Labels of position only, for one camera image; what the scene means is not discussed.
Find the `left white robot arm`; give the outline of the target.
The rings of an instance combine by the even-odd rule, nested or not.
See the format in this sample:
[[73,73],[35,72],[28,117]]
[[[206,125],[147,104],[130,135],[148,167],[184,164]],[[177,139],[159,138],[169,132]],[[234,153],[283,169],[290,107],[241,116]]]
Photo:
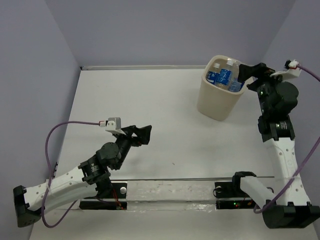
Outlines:
[[46,182],[32,187],[16,186],[13,200],[17,226],[24,228],[42,220],[45,214],[65,204],[75,204],[77,200],[94,197],[105,198],[113,192],[110,171],[117,171],[123,165],[132,147],[148,145],[152,126],[121,126],[119,117],[99,121],[97,126],[111,133],[116,140],[105,143],[88,160],[60,176],[52,171]]

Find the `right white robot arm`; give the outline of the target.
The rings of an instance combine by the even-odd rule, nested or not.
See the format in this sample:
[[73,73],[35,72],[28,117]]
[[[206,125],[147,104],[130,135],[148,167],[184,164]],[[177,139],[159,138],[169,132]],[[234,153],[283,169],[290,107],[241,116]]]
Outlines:
[[299,77],[301,70],[296,60],[287,60],[284,71],[275,71],[264,63],[239,65],[238,82],[255,78],[247,88],[258,96],[261,109],[258,130],[271,160],[275,186],[271,191],[253,172],[239,171],[232,177],[230,190],[235,196],[247,194],[256,204],[254,213],[262,214],[269,229],[303,229],[320,217],[320,207],[311,203],[300,177],[319,142],[298,165],[290,120],[290,112],[298,104],[299,91],[288,80]]

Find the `clear unlabeled bottle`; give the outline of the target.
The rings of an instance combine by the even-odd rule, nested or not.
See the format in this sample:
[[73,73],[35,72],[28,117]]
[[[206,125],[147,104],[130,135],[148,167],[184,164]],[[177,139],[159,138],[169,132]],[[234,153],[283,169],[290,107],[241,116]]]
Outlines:
[[233,65],[232,65],[232,76],[234,78],[237,78],[239,75],[239,66],[242,64],[241,61],[238,60],[232,60],[233,61]]

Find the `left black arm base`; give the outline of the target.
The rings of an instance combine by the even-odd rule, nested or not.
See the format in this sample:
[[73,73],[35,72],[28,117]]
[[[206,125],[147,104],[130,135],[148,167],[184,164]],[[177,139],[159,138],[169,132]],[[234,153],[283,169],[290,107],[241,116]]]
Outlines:
[[106,197],[86,197],[80,200],[81,210],[122,211],[127,210],[127,181],[112,181],[113,190]]

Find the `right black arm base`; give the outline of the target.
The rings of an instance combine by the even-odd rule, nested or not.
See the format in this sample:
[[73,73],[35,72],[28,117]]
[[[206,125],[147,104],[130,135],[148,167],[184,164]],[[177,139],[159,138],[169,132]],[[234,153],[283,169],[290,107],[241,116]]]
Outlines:
[[212,194],[217,210],[253,209],[256,205],[246,193],[235,190],[231,181],[215,182]]

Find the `blue label bottle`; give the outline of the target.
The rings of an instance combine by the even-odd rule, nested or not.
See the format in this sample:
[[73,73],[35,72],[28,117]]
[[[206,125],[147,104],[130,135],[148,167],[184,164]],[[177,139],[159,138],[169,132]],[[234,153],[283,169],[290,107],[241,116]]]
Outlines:
[[221,89],[227,89],[230,83],[235,62],[228,59],[224,68],[220,70],[219,76],[215,81],[215,86]]
[[220,64],[219,63],[214,63],[212,70],[209,70],[207,75],[206,75],[206,80],[211,83],[211,84],[215,84],[216,79],[219,77],[220,75]]
[[230,82],[230,85],[228,87],[228,91],[237,93],[239,92],[244,86],[243,82],[239,82],[237,77],[234,77],[232,81]]

